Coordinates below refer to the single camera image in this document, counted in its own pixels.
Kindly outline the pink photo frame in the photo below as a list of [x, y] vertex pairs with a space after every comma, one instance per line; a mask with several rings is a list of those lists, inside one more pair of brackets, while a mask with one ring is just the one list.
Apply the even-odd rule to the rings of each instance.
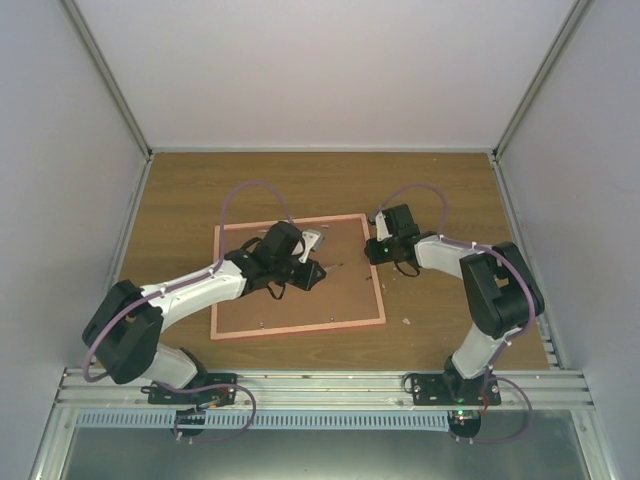
[[323, 267], [343, 263], [311, 291], [288, 286], [281, 300], [266, 290], [211, 307], [214, 341], [384, 325], [386, 314], [375, 266], [364, 254], [370, 238], [366, 215], [297, 218], [301, 230], [313, 229], [324, 242], [311, 258]]

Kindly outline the clear handle screwdriver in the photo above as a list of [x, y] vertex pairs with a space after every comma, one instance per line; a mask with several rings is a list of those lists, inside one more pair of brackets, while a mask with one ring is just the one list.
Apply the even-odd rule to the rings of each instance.
[[333, 265], [325, 266], [325, 267], [323, 267], [323, 268], [324, 268], [324, 271], [325, 271], [325, 272], [329, 273], [329, 272], [332, 272], [332, 271], [334, 271], [334, 270], [336, 270], [336, 269], [338, 269], [338, 268], [342, 267], [343, 265], [344, 265], [344, 264], [341, 262], [341, 263], [337, 263], [337, 264], [333, 264]]

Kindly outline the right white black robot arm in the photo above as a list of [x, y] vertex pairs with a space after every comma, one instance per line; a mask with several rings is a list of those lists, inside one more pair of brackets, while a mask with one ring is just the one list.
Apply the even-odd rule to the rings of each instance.
[[369, 219], [375, 235], [364, 253], [372, 265], [403, 263], [413, 271], [436, 270], [463, 282], [471, 327], [447, 358], [441, 375], [444, 396], [464, 405], [486, 388], [490, 368], [512, 341], [527, 333], [545, 311], [545, 300], [518, 246], [488, 246], [422, 232], [409, 207], [381, 210]]

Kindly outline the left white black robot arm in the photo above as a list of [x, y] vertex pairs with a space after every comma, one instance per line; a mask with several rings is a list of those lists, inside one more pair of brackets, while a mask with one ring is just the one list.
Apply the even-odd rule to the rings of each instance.
[[168, 347], [160, 337], [186, 317], [221, 302], [276, 287], [311, 290], [326, 272], [312, 259], [324, 237], [279, 221], [263, 237], [254, 237], [227, 252], [215, 264], [159, 284], [137, 287], [129, 280], [114, 284], [94, 313], [82, 340], [88, 348], [83, 364], [87, 382], [97, 361], [118, 385], [142, 378], [171, 391], [185, 404], [203, 398], [208, 372], [184, 349]]

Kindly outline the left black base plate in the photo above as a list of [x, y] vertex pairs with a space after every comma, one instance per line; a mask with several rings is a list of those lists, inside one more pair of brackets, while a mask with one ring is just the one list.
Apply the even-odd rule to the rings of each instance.
[[185, 386], [191, 393], [173, 392], [157, 383], [144, 386], [141, 393], [152, 405], [227, 406], [235, 402], [235, 373], [207, 373]]

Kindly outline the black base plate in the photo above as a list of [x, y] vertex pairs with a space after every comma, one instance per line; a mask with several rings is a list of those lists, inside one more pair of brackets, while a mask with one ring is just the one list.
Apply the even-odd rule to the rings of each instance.
[[442, 373], [406, 373], [401, 388], [416, 406], [498, 406], [502, 403], [496, 380], [484, 375], [464, 379], [455, 370]]
[[207, 373], [185, 386], [191, 393], [173, 392], [157, 383], [144, 386], [141, 393], [152, 405], [227, 406], [235, 402], [235, 373]]

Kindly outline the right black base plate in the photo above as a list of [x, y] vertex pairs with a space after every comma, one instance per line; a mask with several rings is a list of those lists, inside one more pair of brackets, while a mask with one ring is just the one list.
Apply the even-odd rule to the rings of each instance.
[[498, 406], [502, 403], [496, 380], [484, 375], [464, 379], [455, 370], [442, 373], [406, 373], [401, 388], [416, 406]]

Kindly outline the aluminium front rail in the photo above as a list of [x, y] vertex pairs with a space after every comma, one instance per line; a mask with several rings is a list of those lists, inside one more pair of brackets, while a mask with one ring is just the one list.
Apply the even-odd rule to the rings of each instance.
[[[523, 390], [537, 410], [588, 410], [594, 402], [582, 373], [567, 370], [503, 371], [497, 410], [524, 410]], [[412, 396], [401, 387], [399, 371], [287, 371], [240, 370], [238, 385], [255, 397], [264, 410], [398, 411], [415, 410]], [[136, 380], [116, 385], [109, 379], [86, 383], [78, 369], [67, 370], [54, 399], [56, 407], [148, 408]]]

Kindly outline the right aluminium corner post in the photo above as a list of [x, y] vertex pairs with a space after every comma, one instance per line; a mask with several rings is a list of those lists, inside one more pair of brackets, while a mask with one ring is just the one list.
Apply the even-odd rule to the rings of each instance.
[[543, 56], [513, 115], [510, 117], [504, 132], [491, 150], [494, 162], [498, 162], [506, 152], [534, 101], [541, 93], [542, 88], [547, 83], [592, 5], [592, 0], [575, 0], [571, 3], [567, 15]]

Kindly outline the aluminium corner post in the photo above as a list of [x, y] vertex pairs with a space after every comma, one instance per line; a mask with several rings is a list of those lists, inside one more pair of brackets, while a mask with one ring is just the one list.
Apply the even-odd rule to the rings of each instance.
[[498, 162], [506, 152], [534, 101], [541, 93], [542, 88], [547, 83], [592, 5], [592, 0], [575, 0], [571, 3], [567, 15], [543, 56], [513, 115], [510, 117], [504, 132], [491, 150], [494, 162]]
[[85, 49], [89, 59], [91, 60], [97, 74], [104, 84], [109, 96], [121, 119], [133, 138], [137, 148], [143, 155], [146, 162], [150, 162], [153, 156], [153, 149], [149, 145], [145, 135], [131, 110], [113, 72], [101, 51], [98, 42], [87, 23], [85, 16], [81, 12], [78, 4], [74, 0], [60, 0], [59, 4], [65, 15], [68, 17], [71, 26], [79, 37], [83, 48]]

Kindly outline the left aluminium corner post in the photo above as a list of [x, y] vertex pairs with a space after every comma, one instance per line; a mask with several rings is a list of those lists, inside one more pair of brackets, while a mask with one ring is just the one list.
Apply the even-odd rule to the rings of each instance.
[[81, 12], [78, 4], [74, 0], [60, 0], [59, 4], [65, 15], [68, 17], [71, 26], [79, 37], [83, 48], [85, 49], [89, 59], [91, 60], [97, 74], [104, 84], [109, 96], [121, 119], [133, 138], [137, 148], [143, 155], [146, 162], [150, 162], [153, 156], [153, 149], [149, 145], [145, 135], [131, 110], [113, 72], [101, 51], [98, 42], [87, 23], [85, 16]]

